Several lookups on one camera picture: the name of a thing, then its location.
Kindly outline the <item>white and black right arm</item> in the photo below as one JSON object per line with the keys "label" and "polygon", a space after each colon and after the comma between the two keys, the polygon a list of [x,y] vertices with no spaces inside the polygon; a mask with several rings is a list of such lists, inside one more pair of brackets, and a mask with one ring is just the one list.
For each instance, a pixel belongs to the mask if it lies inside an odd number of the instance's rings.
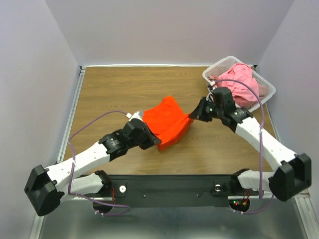
{"label": "white and black right arm", "polygon": [[272,172],[245,169],[229,182],[234,194],[246,189],[267,191],[280,201],[307,189],[312,184],[312,161],[305,153],[297,154],[288,149],[262,128],[256,118],[245,108],[238,108],[227,87],[212,91],[213,101],[201,98],[198,106],[189,115],[193,120],[210,122],[221,120],[222,124],[250,143],[265,159]]}

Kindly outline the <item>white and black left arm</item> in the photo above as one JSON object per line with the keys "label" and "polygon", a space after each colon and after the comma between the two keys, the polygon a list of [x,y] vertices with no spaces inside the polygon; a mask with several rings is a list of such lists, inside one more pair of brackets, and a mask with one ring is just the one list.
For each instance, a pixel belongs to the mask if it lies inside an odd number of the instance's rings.
{"label": "white and black left arm", "polygon": [[160,143],[139,116],[132,116],[122,129],[103,136],[79,154],[73,152],[68,160],[46,168],[34,167],[24,192],[40,217],[75,197],[98,203],[94,196],[115,195],[112,181],[103,170],[88,176],[83,175],[85,172],[125,155],[133,147],[145,150]]}

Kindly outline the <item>orange t shirt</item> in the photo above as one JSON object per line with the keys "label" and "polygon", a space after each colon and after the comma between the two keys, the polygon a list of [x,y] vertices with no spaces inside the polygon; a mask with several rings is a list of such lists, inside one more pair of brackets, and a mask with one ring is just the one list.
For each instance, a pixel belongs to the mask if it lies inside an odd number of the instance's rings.
{"label": "orange t shirt", "polygon": [[144,111],[143,121],[161,140],[158,144],[159,151],[176,144],[193,123],[193,119],[183,112],[173,96],[164,97],[159,105]]}

